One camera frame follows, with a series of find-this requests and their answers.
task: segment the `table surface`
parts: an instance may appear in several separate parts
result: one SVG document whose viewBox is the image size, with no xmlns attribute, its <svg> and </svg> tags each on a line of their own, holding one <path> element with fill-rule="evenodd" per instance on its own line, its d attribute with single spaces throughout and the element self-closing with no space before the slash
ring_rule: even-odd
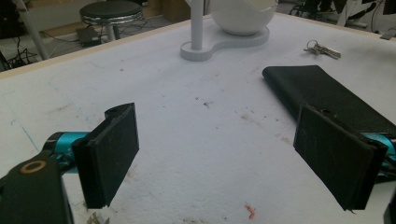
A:
<svg viewBox="0 0 396 224">
<path fill-rule="evenodd" d="M 295 152 L 296 123 L 262 69 L 317 64 L 396 123 L 396 44 L 280 14 L 268 28 L 264 45 L 202 63 L 179 57 L 183 22 L 0 74 L 0 176 L 51 134 L 89 132 L 135 102 L 140 151 L 111 206 L 87 211 L 78 175 L 64 175 L 76 223 L 93 212 L 110 223 L 383 223 L 395 183 L 343 211 Z M 342 58 L 303 51 L 313 39 Z"/>
</svg>

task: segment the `red stain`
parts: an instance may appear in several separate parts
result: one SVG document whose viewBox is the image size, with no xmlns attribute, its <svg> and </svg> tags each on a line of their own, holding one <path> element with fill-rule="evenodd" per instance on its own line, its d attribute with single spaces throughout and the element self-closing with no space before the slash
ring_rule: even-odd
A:
<svg viewBox="0 0 396 224">
<path fill-rule="evenodd" d="M 254 218 L 254 216 L 256 215 L 255 214 L 255 209 L 254 208 L 252 208 L 248 203 L 247 204 L 245 204 L 245 207 L 246 207 L 246 209 L 249 211 L 249 213 L 250 213 L 250 216 L 248 217 L 248 219 L 249 220 L 253 220 L 253 218 Z"/>
</svg>

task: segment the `lamp base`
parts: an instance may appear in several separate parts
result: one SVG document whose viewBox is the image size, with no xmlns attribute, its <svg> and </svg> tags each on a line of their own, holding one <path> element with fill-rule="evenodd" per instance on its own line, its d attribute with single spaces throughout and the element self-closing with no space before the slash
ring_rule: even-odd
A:
<svg viewBox="0 0 396 224">
<path fill-rule="evenodd" d="M 191 42 L 180 47 L 180 56 L 193 62 L 203 62 L 220 49 L 252 48 L 267 42 L 270 31 L 264 27 L 255 35 L 230 35 L 215 23 L 204 26 L 204 43 L 202 49 L 192 49 Z"/>
</svg>

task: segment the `key ring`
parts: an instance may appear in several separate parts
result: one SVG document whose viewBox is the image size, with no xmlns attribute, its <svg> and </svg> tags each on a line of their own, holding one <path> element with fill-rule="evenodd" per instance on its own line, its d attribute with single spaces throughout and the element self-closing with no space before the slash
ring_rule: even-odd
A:
<svg viewBox="0 0 396 224">
<path fill-rule="evenodd" d="M 315 43 L 316 43 L 315 45 L 318 44 L 318 41 L 317 41 L 317 40 L 310 40 L 310 41 L 308 41 L 308 43 L 306 43 L 306 48 L 307 48 L 307 49 L 311 49 L 311 48 L 309 48 L 309 43 L 311 43 L 311 42 L 315 42 Z"/>
</svg>

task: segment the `stool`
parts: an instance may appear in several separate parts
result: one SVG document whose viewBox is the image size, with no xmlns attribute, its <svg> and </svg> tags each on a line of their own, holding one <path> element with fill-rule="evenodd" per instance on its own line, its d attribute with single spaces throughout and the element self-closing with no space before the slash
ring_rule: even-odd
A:
<svg viewBox="0 0 396 224">
<path fill-rule="evenodd" d="M 91 3 L 83 7 L 79 15 L 89 25 L 105 26 L 108 41 L 120 39 L 117 25 L 143 18 L 141 6 L 128 1 Z"/>
</svg>

